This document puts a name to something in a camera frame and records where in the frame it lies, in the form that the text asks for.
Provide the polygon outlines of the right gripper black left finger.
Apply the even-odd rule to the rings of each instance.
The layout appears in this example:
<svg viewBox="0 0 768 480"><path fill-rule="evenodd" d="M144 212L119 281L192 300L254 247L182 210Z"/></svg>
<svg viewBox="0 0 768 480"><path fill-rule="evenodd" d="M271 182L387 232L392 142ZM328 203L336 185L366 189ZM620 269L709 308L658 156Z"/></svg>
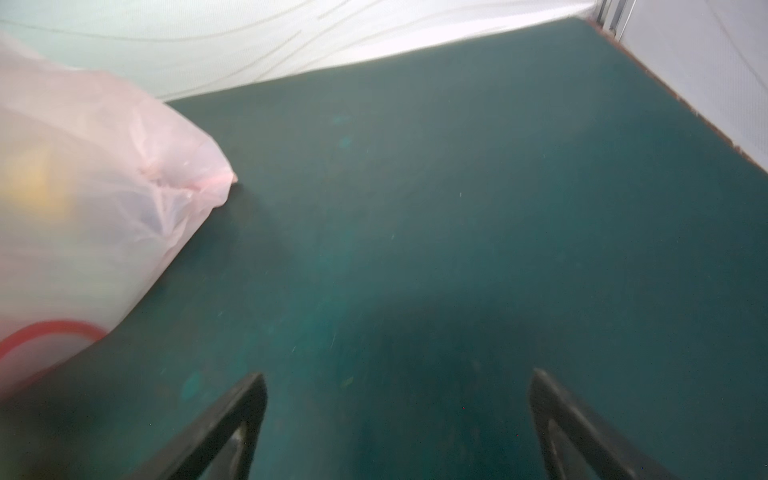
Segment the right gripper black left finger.
<svg viewBox="0 0 768 480"><path fill-rule="evenodd" d="M249 373L129 479L247 479L267 408L267 386Z"/></svg>

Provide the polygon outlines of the pink plastic bag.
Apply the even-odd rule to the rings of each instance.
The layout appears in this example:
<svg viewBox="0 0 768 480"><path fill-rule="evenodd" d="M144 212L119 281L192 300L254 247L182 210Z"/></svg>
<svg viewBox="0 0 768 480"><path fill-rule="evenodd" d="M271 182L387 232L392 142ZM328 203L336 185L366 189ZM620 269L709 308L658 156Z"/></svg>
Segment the pink plastic bag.
<svg viewBox="0 0 768 480"><path fill-rule="evenodd" d="M50 147L71 216L1 203L1 391L104 338L133 309L236 175L206 132L130 82L1 39L1 158Z"/></svg>

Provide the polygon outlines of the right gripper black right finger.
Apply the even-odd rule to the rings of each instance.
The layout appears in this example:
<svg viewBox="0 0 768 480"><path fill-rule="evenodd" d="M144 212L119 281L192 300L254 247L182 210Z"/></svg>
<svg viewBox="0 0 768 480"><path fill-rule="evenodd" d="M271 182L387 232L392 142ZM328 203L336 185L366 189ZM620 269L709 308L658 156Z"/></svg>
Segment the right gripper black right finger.
<svg viewBox="0 0 768 480"><path fill-rule="evenodd" d="M550 479L674 479L554 376L534 369L529 406Z"/></svg>

